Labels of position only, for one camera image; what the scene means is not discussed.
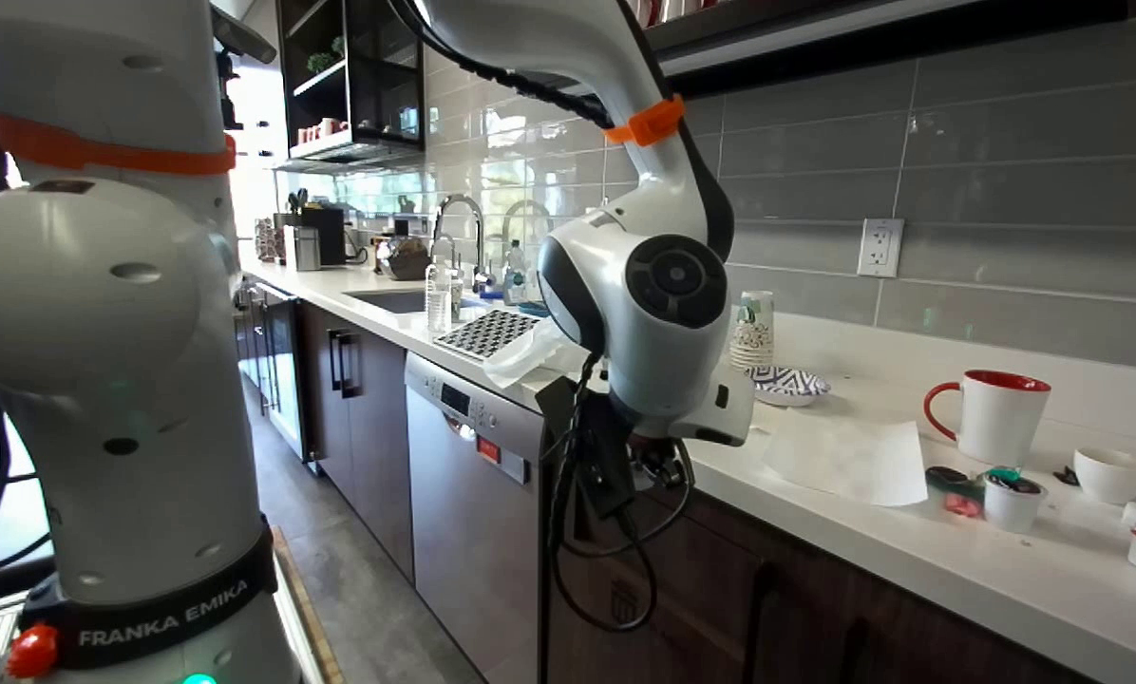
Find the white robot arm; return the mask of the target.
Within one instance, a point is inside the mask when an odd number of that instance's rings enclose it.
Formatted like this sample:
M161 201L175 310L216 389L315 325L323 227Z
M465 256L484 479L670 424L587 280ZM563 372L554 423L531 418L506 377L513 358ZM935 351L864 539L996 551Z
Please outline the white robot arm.
M627 0L394 0L449 61L578 111L637 183L554 227L539 280L587 347L570 456L606 495L649 441L736 443L729 201ZM275 609L237 372L241 252L211 0L0 0L0 415L55 575L0 684L304 684Z

